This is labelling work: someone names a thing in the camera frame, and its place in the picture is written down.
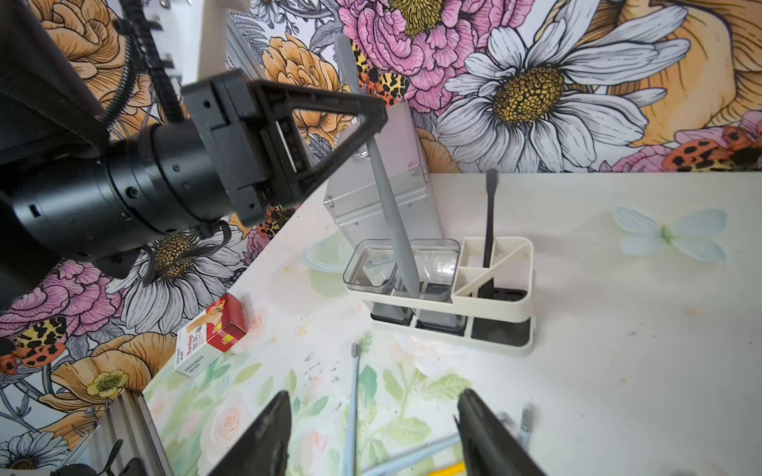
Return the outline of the yellow toothbrush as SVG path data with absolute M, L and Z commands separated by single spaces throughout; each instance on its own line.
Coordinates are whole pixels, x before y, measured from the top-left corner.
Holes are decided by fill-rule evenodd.
M 461 461 L 457 464 L 430 473 L 428 476 L 460 476 L 466 474 L 466 464 Z

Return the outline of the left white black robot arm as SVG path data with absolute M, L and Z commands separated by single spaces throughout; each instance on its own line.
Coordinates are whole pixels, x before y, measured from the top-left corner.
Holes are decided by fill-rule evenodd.
M 59 254 L 17 217 L 25 180 L 53 160 L 93 162 L 112 122 L 148 92 L 137 44 L 119 38 L 101 1 L 1 5 L 1 385 L 23 395 L 2 420 L 23 430 L 1 442 L 1 464 L 56 469 L 107 406 L 143 390 L 172 357 L 175 330 L 221 294 L 234 254 L 221 232 L 169 231 L 121 259 L 123 280 L 87 251 Z

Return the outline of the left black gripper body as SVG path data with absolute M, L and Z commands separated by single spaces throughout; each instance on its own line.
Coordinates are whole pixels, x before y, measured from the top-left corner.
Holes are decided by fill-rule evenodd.
M 154 125 L 106 151 L 106 231 L 162 238 L 211 230 L 236 213 L 257 224 L 280 202 L 277 84 L 230 71 L 186 87 L 190 118 Z

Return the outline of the light blue toothbrush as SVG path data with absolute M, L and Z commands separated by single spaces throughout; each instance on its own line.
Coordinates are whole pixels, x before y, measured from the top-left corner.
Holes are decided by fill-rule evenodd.
M 343 454 L 342 476 L 355 476 L 356 460 L 356 425 L 357 425 L 357 400 L 358 400 L 358 375 L 360 360 L 360 344 L 355 342 L 351 345 L 351 386 L 350 400 L 347 414 L 347 429 Z

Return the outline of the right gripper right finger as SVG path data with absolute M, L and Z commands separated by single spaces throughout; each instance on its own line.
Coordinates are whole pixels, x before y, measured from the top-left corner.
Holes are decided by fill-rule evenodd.
M 472 389 L 458 397 L 456 425 L 468 475 L 545 474 Z

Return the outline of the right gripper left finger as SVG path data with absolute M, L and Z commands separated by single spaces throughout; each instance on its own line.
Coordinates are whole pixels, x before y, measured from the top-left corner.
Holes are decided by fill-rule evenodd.
M 277 393 L 211 476 L 284 476 L 288 466 L 292 412 L 287 391 Z

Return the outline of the black toothbrush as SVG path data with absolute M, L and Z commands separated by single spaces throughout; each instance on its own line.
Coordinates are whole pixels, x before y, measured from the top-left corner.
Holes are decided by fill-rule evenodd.
M 494 208 L 495 195 L 499 181 L 498 170 L 490 169 L 486 172 L 486 193 L 487 193 L 487 216 L 486 232 L 483 249 L 482 266 L 488 269 L 491 266 L 492 247 L 494 240 Z

